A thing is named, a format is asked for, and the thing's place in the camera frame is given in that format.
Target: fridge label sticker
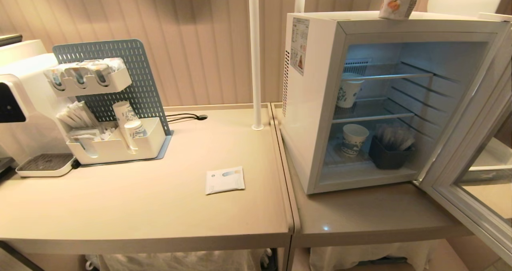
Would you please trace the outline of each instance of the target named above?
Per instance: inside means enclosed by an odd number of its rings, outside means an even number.
[[[306,47],[308,45],[309,20],[294,18],[291,29],[290,64],[302,76],[306,65]]]

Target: striped wallpaper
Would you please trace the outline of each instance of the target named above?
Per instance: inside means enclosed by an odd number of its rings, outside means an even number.
[[[306,0],[306,12],[377,10],[381,0]],[[139,38],[165,106],[252,102],[248,0],[0,0],[0,35],[53,45]],[[286,14],[260,0],[262,101],[282,94]]]

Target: countertop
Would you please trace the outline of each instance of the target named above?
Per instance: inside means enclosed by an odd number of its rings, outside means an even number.
[[[280,104],[274,104],[280,121]],[[286,154],[286,144],[281,146]],[[294,211],[293,247],[383,244],[472,233],[411,182],[306,195],[293,162],[283,156]]]
[[[0,183],[0,240],[26,253],[156,253],[284,247],[293,231],[275,129],[251,105],[177,107],[161,160]],[[243,167],[246,189],[205,195],[206,171]]]

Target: mini fridge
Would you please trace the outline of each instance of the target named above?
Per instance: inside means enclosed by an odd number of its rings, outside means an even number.
[[[280,130],[304,192],[410,181],[512,265],[510,29],[421,12],[288,14]],[[414,139],[402,161],[374,145],[383,126]]]
[[[282,136],[307,194],[423,178],[457,133],[475,92],[497,85],[507,64],[496,61],[510,61],[510,50],[502,50],[510,45],[508,22],[421,12],[405,21],[377,15],[287,16]],[[345,108],[336,104],[343,82],[360,84]],[[349,124],[369,133],[355,157],[340,147]],[[369,156],[383,124],[406,128],[414,138],[400,168],[380,169]]]

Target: blue pegboard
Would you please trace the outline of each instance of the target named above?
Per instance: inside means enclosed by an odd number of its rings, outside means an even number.
[[[59,64],[90,59],[123,58],[132,78],[130,86],[114,93],[77,96],[77,100],[85,101],[98,121],[101,122],[115,121],[116,117],[112,105],[119,101],[128,100],[139,118],[159,117],[165,135],[170,136],[162,101],[151,72],[146,50],[144,50],[144,45],[140,40],[128,39],[55,45],[53,54],[55,54]]]

